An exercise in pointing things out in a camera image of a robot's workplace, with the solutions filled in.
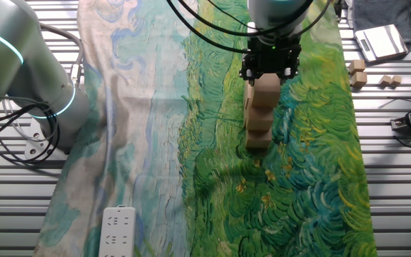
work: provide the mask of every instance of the cloth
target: cloth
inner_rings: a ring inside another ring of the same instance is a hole
[[[355,31],[394,24],[411,50],[411,0],[352,0]]]
[[[206,0],[188,4],[245,31]],[[245,0],[217,4],[248,20]],[[303,35],[267,151],[244,147],[241,55],[191,35],[164,0],[81,0],[78,25],[91,112],[35,256],[98,256],[103,210],[120,204],[138,212],[136,256],[376,256],[333,7]]]

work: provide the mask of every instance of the wooden cube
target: wooden cube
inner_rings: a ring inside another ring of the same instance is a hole
[[[246,131],[246,148],[269,148],[272,141],[272,130],[269,131]]]
[[[389,86],[391,84],[391,77],[384,75],[380,82],[378,82],[381,86]]]
[[[269,131],[274,122],[273,108],[253,107],[248,104],[245,127],[249,131]]]
[[[402,83],[401,76],[393,76],[391,79],[391,86],[399,86]]]
[[[351,78],[351,86],[356,88],[362,88],[367,83],[367,73],[357,72]]]
[[[253,82],[253,107],[275,108],[280,99],[281,82],[277,74],[263,74]]]
[[[245,82],[245,86],[243,88],[243,127],[246,127],[247,124],[247,108],[248,104],[250,103],[251,96],[252,96],[252,88],[248,81]]]
[[[348,71],[351,75],[355,75],[357,72],[363,72],[365,70],[364,60],[353,60],[348,67]]]

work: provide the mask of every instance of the metal slatted table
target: metal slatted table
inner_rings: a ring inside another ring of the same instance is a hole
[[[78,36],[78,1],[28,2],[41,22]],[[362,59],[362,54],[353,40],[346,11],[343,17],[339,26],[348,65],[353,59]],[[55,57],[69,70],[77,57],[77,46],[50,32],[43,32],[43,36]],[[411,257],[411,148],[394,140],[390,128],[390,119],[410,111],[411,102],[389,99],[411,99],[411,53],[402,61],[371,66],[366,72],[369,83],[352,95],[378,254],[381,257]],[[400,75],[404,79],[396,89],[381,89],[377,83],[382,75]],[[23,116],[20,123],[28,129],[31,118]],[[24,154],[26,141],[12,127],[1,135],[13,152]],[[47,161],[32,171],[0,157],[0,256],[32,256],[63,164],[62,161]]]

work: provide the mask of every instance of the electrical outlet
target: electrical outlet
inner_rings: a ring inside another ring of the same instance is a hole
[[[133,257],[136,210],[118,206],[104,209],[99,257]]]

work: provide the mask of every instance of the gray cloth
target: gray cloth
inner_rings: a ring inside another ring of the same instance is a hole
[[[354,30],[394,24],[411,50],[411,0],[353,0]]]

